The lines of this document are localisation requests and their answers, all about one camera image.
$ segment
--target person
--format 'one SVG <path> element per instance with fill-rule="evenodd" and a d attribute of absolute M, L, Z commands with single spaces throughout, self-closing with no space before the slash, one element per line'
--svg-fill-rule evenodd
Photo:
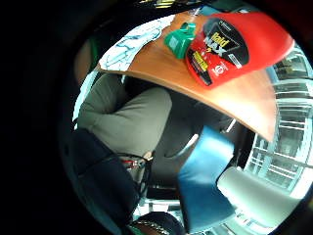
<path fill-rule="evenodd" d="M 93 60 L 91 41 L 87 40 L 74 60 L 78 81 L 96 65 Z M 119 76 L 104 72 L 81 104 L 77 126 L 88 129 L 114 153 L 145 156 L 157 146 L 171 105 L 169 94 L 160 87 L 130 98 Z M 121 230 L 123 234 L 185 234 L 181 222 L 165 211 L 144 214 L 124 223 Z"/>

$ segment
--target bag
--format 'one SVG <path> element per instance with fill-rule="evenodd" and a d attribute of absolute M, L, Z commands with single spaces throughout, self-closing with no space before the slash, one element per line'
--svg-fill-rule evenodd
<path fill-rule="evenodd" d="M 105 227 L 127 224 L 141 198 L 119 156 L 79 127 L 73 131 L 70 152 L 64 166 L 86 209 Z"/>
<path fill-rule="evenodd" d="M 144 196 L 148 188 L 153 154 L 154 152 L 148 152 L 144 157 L 140 157 L 132 154 L 116 153 L 136 183 L 140 197 Z"/>

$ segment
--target chair backrest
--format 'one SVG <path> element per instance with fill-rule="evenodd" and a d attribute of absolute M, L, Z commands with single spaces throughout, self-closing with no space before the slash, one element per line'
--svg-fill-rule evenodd
<path fill-rule="evenodd" d="M 233 157 L 234 144 L 205 126 L 191 156 L 178 173 L 178 191 L 188 233 L 208 230 L 235 215 L 217 188 L 217 179 Z"/>
<path fill-rule="evenodd" d="M 139 202 L 134 181 L 120 159 L 93 133 L 73 131 L 71 183 L 86 209 L 113 234 L 127 224 Z"/>
<path fill-rule="evenodd" d="M 300 201 L 271 183 L 233 166 L 222 173 L 217 186 L 237 208 L 267 227 L 279 226 Z"/>
<path fill-rule="evenodd" d="M 273 84 L 280 81 L 280 79 L 278 78 L 278 76 L 275 72 L 275 69 L 272 66 L 266 68 L 266 72 L 267 72 L 267 74 L 268 74 L 268 76 L 269 76 L 269 78 Z"/>

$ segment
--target table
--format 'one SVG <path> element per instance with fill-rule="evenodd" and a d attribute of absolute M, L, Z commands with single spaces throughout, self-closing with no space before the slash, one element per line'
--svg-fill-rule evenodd
<path fill-rule="evenodd" d="M 265 70 L 256 70 L 214 89 L 207 89 L 192 78 L 185 61 L 176 59 L 163 43 L 164 36 L 180 28 L 183 22 L 196 23 L 197 33 L 206 18 L 191 16 L 187 12 L 177 14 L 158 40 L 141 49 L 127 71 L 105 71 L 141 78 L 183 93 L 234 118 L 267 141 L 272 141 L 277 107 L 275 92 Z"/>

